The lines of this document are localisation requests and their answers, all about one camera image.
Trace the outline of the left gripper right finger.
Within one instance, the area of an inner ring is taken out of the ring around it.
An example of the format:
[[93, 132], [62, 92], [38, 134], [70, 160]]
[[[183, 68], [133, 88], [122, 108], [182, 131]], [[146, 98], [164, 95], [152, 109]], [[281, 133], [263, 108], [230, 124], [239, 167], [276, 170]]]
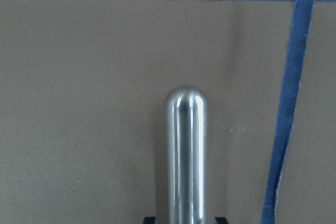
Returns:
[[216, 224], [226, 224], [226, 218], [225, 217], [215, 217], [215, 223]]

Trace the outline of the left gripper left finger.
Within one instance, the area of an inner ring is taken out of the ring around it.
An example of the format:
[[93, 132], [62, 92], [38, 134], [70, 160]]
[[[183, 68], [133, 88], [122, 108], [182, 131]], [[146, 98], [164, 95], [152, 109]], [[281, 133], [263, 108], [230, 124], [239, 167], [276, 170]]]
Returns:
[[143, 219], [143, 224], [155, 224], [156, 217], [155, 216], [147, 216]]

